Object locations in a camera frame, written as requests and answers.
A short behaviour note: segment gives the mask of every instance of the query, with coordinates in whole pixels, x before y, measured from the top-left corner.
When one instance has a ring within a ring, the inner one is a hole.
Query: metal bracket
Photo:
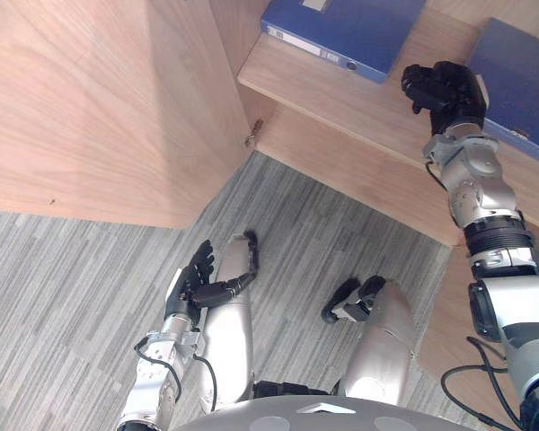
[[[245,138],[245,140],[243,141],[243,144],[247,147],[255,146],[256,145],[255,138],[262,127],[263,127],[263,119],[256,120],[256,122],[253,125],[251,134]]]

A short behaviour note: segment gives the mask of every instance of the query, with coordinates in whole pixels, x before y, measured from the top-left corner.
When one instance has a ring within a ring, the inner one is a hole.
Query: silver metal arm segment
[[[522,400],[514,422],[539,430],[539,252],[503,181],[499,144],[482,133],[483,86],[468,67],[446,61],[408,66],[402,76],[413,112],[429,110],[432,138],[423,154],[440,170],[439,179],[430,173],[464,231],[477,281],[469,286],[473,324],[505,349]]]
[[[502,179],[498,149],[475,124],[458,124],[434,135],[424,155],[440,169],[465,233],[477,280],[469,288],[475,328],[502,343],[522,407],[539,409],[539,252]]]

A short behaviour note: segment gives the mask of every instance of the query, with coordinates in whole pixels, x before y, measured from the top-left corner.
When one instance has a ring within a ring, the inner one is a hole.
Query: wire
[[[134,350],[136,350],[137,355],[140,356],[142,359],[146,360],[147,362],[151,364],[163,365],[170,371],[170,373],[172,373],[173,380],[176,381],[176,385],[178,386],[178,394],[176,395],[176,398],[175,398],[175,402],[178,402],[181,396],[181,383],[180,383],[180,379],[178,378],[178,375],[176,374],[176,370],[174,370],[173,366],[171,366],[167,362],[161,361],[160,359],[153,359],[152,357],[146,356],[142,352],[140,352],[140,348],[145,346],[146,343],[147,343],[147,337],[143,337],[140,340],[140,342],[134,346]]]
[[[479,370],[486,372],[488,376],[490,377],[491,384],[493,385],[493,390],[495,391],[495,394],[497,395],[499,402],[501,403],[501,406],[506,411],[508,416],[511,418],[511,420],[517,425],[519,429],[524,429],[520,423],[520,421],[517,419],[515,413],[513,413],[513,410],[511,410],[510,406],[507,403],[507,400],[503,396],[503,392],[499,387],[499,383],[497,382],[497,379],[495,378],[495,373],[497,374],[504,374],[508,372],[507,368],[495,368],[491,366],[491,362],[487,355],[485,354],[484,348],[487,348],[490,350],[495,356],[499,357],[502,360],[505,360],[505,357],[495,348],[490,346],[487,343],[484,343],[480,341],[479,339],[476,339],[474,337],[467,337],[466,338],[469,343],[471,343],[477,350],[479,351],[480,356],[482,357],[483,364],[481,365],[462,365],[455,368],[452,368],[450,370],[447,370],[442,376],[441,376],[441,389],[443,389],[443,392],[445,395],[459,408],[463,409],[467,413],[469,413],[472,416],[475,416],[478,418],[481,422],[484,424],[489,425],[490,427],[496,427],[498,429],[501,429],[503,431],[513,431],[511,428],[504,426],[503,424],[500,424],[495,419],[490,418],[489,416],[485,415],[484,413],[481,413],[477,410],[472,409],[471,407],[467,406],[466,404],[463,404],[459,399],[457,399],[448,389],[447,389],[447,379],[456,373],[461,373],[464,371],[469,370]]]
[[[450,370],[447,370],[444,372],[444,374],[441,376],[441,389],[443,390],[444,394],[459,408],[466,411],[472,416],[475,416],[478,418],[481,422],[484,424],[489,425],[490,427],[496,427],[498,429],[501,429],[503,431],[513,431],[509,427],[505,427],[504,425],[497,422],[495,419],[490,418],[489,416],[472,409],[471,407],[467,406],[466,404],[463,404],[459,399],[457,399],[447,388],[447,379],[456,373],[461,373],[463,371],[470,371],[470,370],[480,370],[480,371],[486,371],[485,365],[462,365],[457,366],[455,368],[451,368]],[[495,368],[495,373],[506,373],[507,368]]]
[[[475,348],[479,351],[479,354],[482,357],[482,361],[486,366],[487,375],[489,376],[489,380],[491,381],[491,385],[493,386],[493,390],[495,391],[495,394],[497,395],[497,398],[499,399],[501,406],[503,407],[505,412],[508,414],[508,416],[511,418],[513,423],[519,429],[524,429],[523,425],[521,425],[521,421],[519,420],[517,415],[513,412],[509,404],[507,403],[507,400],[505,399],[505,396],[503,395],[503,391],[499,387],[499,383],[497,382],[497,379],[495,378],[495,373],[493,373],[493,371],[491,370],[493,367],[491,366],[491,362],[489,358],[487,357],[485,350],[483,350],[482,343],[474,337],[467,337],[467,341],[473,344]]]
[[[209,370],[210,375],[212,376],[212,384],[214,386],[214,399],[212,400],[212,408],[210,410],[210,413],[213,413],[216,410],[216,402],[217,402],[217,380],[216,380],[216,374],[214,373],[214,368],[212,367],[212,364],[210,364],[209,361],[205,357],[198,356],[194,353],[194,359],[196,361],[200,361],[201,363],[205,364]]]
[[[434,179],[435,182],[441,186],[441,189],[447,191],[446,186],[443,185],[443,182],[441,182],[441,180],[437,177],[437,175],[435,173],[433,173],[431,168],[429,168],[429,166],[431,164],[433,164],[433,162],[426,162],[425,163],[425,170],[428,172],[429,175],[431,175],[431,178]]]

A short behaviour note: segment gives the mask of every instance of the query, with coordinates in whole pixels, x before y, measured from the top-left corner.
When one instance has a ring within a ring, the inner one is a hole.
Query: wooden cabinet
[[[0,209],[185,227],[249,134],[208,0],[0,0]]]
[[[429,1],[384,84],[260,36],[268,3],[0,0],[0,209],[186,226],[262,119],[258,150],[458,244],[401,71],[463,62],[484,13],[539,35],[539,1]],[[508,145],[499,158],[539,225],[539,163]]]

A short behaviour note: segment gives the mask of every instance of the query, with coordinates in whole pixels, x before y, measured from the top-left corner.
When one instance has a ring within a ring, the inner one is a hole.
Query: gray carpet
[[[449,249],[254,154],[186,231],[0,213],[0,430],[112,430],[135,377],[132,346],[159,328],[175,270],[203,239],[219,253],[245,228],[261,244],[257,377],[335,384],[360,325],[325,325],[319,311],[350,276],[400,282],[421,338]],[[172,427],[200,414],[198,366]],[[476,427],[416,366],[404,404]]]

